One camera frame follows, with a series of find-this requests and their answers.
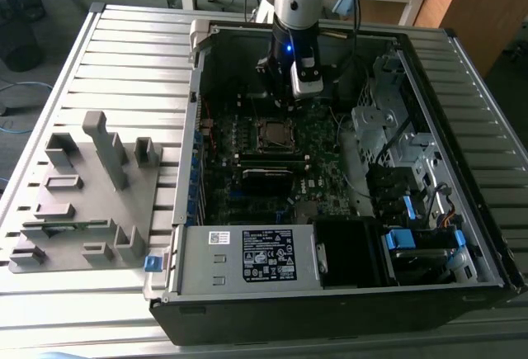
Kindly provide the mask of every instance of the metal frame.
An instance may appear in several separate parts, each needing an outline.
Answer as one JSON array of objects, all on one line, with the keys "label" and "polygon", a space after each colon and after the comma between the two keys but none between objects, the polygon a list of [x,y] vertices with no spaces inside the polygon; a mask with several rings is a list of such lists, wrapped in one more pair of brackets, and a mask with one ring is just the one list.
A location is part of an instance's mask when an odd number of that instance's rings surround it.
[{"label": "metal frame", "polygon": [[[462,352],[475,355],[479,349],[481,352],[495,352],[497,349],[508,349],[509,344],[515,343],[515,352],[519,352],[521,357],[528,348],[528,300],[524,295],[495,310],[467,314],[430,332],[350,340],[184,348],[173,346],[149,313],[142,293],[144,273],[140,269],[16,276],[8,271],[5,261],[11,245],[18,240],[14,234],[20,223],[11,212],[18,206],[31,203],[35,195],[35,191],[27,185],[42,177],[43,166],[38,162],[46,160],[43,153],[45,139],[52,131],[75,132],[77,129],[71,122],[74,121],[72,112],[63,109],[63,105],[66,108],[104,108],[108,111],[109,124],[110,114],[113,114],[121,137],[126,137],[127,130],[136,129],[130,126],[133,124],[160,138],[153,138],[154,142],[171,144],[178,140],[177,131],[169,125],[173,123],[174,113],[185,111],[181,97],[140,93],[144,90],[139,89],[142,84],[135,75],[129,77],[128,85],[124,86],[126,91],[135,93],[106,95],[103,83],[92,85],[92,89],[98,90],[96,93],[69,92],[71,87],[78,89],[80,85],[75,78],[83,76],[82,80],[93,80],[94,77],[87,76],[93,76],[97,71],[98,65],[93,64],[96,61],[94,54],[97,56],[101,50],[117,50],[116,43],[127,42],[130,43],[129,54],[106,52],[101,55],[100,59],[104,56],[106,64],[110,65],[105,69],[106,74],[114,78],[121,74],[122,65],[119,63],[122,61],[129,66],[142,62],[141,68],[152,69],[156,80],[162,80],[159,82],[163,83],[161,88],[168,91],[174,80],[180,79],[177,77],[181,77],[182,72],[189,71],[190,65],[185,65],[187,56],[167,52],[181,52],[175,45],[188,46],[191,22],[197,17],[217,21],[243,20],[241,14],[122,6],[106,6],[102,14],[88,14],[0,202],[0,314],[3,315],[0,316],[0,349],[5,349],[2,356],[64,352],[81,357],[254,357],[258,354],[279,357],[294,353],[397,349],[402,356],[440,359],[449,353],[457,357]],[[349,23],[341,21],[321,21],[321,26],[350,29]],[[411,39],[464,156],[483,188],[484,198],[491,204],[493,216],[508,239],[517,265],[522,272],[528,273],[528,199],[524,188],[528,172],[523,170],[525,160],[517,147],[512,145],[512,135],[507,126],[495,111],[488,110],[489,106],[479,92],[479,76],[463,61],[464,56],[454,46],[455,40],[442,30],[378,25],[365,25],[365,28],[370,31],[401,31]],[[142,42],[142,36],[153,43],[138,54],[139,48],[134,44]],[[86,53],[88,47],[93,51]],[[172,81],[163,81],[167,80],[166,73]],[[120,102],[125,96],[129,101]],[[137,110],[149,110],[148,118],[139,118],[141,115]],[[61,121],[67,121],[66,126],[53,126]],[[156,210],[151,226],[156,234],[148,242],[150,250],[165,248],[170,241],[179,152],[174,144],[163,150],[163,171],[158,181]],[[497,205],[498,200],[507,203]],[[155,287],[163,290],[164,281]]]}]

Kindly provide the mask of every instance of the blue tab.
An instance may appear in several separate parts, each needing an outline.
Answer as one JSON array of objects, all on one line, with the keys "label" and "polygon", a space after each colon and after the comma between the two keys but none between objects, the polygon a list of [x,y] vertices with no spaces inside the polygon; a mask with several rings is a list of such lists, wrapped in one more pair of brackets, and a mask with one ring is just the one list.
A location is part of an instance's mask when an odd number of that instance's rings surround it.
[{"label": "blue tab", "polygon": [[198,182],[198,171],[197,170],[195,169],[191,170],[191,175],[190,175],[189,180],[191,180],[191,182],[194,182],[194,183]]},{"label": "blue tab", "polygon": [[198,186],[191,184],[189,185],[189,197],[194,199],[198,193]]},{"label": "blue tab", "polygon": [[204,141],[204,135],[200,131],[195,132],[195,143],[202,144]]},{"label": "blue tab", "polygon": [[144,264],[145,272],[162,272],[163,271],[163,257],[147,256]]},{"label": "blue tab", "polygon": [[385,235],[385,240],[387,241],[387,246],[389,247],[389,250],[396,249],[396,243],[394,242],[394,236],[392,235],[392,231]]},{"label": "blue tab", "polygon": [[196,221],[194,217],[187,217],[187,222],[185,223],[186,227],[190,227],[192,225],[196,225]]},{"label": "blue tab", "polygon": [[459,248],[465,246],[465,236],[461,230],[457,229],[455,231],[455,238],[456,238],[457,244],[459,244]]},{"label": "blue tab", "polygon": [[387,241],[389,250],[416,248],[413,232],[410,229],[391,229],[390,232],[385,235],[385,240]]},{"label": "blue tab", "polygon": [[403,201],[405,202],[405,206],[407,207],[407,213],[409,214],[409,219],[415,220],[416,213],[414,212],[413,203],[411,202],[411,197],[403,196]]},{"label": "blue tab", "polygon": [[187,213],[190,215],[196,214],[196,202],[195,201],[189,201],[187,203]]}]

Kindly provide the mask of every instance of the blue cable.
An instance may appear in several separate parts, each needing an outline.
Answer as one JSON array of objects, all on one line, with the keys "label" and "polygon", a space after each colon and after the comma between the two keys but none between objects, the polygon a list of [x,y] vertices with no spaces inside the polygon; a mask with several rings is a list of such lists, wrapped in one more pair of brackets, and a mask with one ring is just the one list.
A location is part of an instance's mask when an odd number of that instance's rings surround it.
[{"label": "blue cable", "polygon": [[15,87],[17,85],[40,85],[42,87],[48,88],[50,91],[53,90],[53,87],[51,85],[49,85],[49,84],[46,84],[46,83],[41,83],[41,82],[38,82],[38,81],[23,81],[23,82],[20,82],[20,83],[9,84],[9,85],[7,85],[4,88],[0,88],[0,92],[5,91],[6,89],[9,89],[11,87]]},{"label": "blue cable", "polygon": [[0,127],[0,132],[5,132],[6,134],[21,135],[21,134],[29,134],[31,131],[33,130],[7,130],[6,128]]}]

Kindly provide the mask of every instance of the floor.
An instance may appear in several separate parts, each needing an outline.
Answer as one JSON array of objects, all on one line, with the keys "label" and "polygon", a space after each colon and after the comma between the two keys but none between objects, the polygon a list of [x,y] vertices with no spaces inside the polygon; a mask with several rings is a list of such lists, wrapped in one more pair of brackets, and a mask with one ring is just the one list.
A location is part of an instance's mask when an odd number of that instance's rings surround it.
[{"label": "floor", "polygon": [[[45,52],[45,61],[37,68],[25,73],[13,73],[0,61],[0,89],[7,82],[40,81],[54,84],[73,42],[86,18],[92,2],[106,2],[143,7],[167,8],[167,0],[42,0],[47,15],[32,24],[40,47]],[[201,9],[227,12],[242,12],[244,0],[197,0]],[[255,0],[247,0],[250,11],[257,6]],[[176,8],[182,1],[176,0]],[[0,117],[0,127],[9,130],[30,130],[39,117],[49,91],[45,87],[13,87],[0,92],[0,102],[9,107],[8,116]],[[29,134],[10,135],[0,132],[0,191],[9,179]]]},{"label": "floor", "polygon": [[[167,7],[167,0],[43,0],[47,16],[33,24],[40,46],[45,52],[45,61],[26,73],[13,73],[0,61],[1,80],[9,82],[41,81],[52,84],[85,19],[92,2],[107,2],[144,7]],[[244,0],[197,0],[198,8],[215,11],[242,12]],[[248,10],[256,6],[255,0],[247,0]],[[175,7],[181,7],[181,0]],[[499,58],[487,77],[487,84],[497,98],[512,126],[523,141],[528,144],[528,57],[510,62],[507,56]],[[29,130],[35,124],[46,102],[48,90],[44,87],[13,87],[0,92],[0,100],[10,108],[8,116],[0,117],[0,127],[11,130]],[[17,160],[26,144],[29,134],[10,135],[0,132],[0,190],[6,186],[3,179],[9,179]]]}]

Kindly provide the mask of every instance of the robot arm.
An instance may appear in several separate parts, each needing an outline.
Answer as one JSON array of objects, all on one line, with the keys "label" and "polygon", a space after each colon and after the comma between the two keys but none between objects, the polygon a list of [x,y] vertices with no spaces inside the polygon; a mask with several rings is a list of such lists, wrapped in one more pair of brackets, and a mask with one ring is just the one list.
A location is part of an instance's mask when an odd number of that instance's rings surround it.
[{"label": "robot arm", "polygon": [[275,14],[271,52],[259,62],[257,70],[276,102],[291,106],[323,90],[318,50],[318,19],[323,5],[348,15],[355,0],[264,0],[263,3],[273,5]]}]

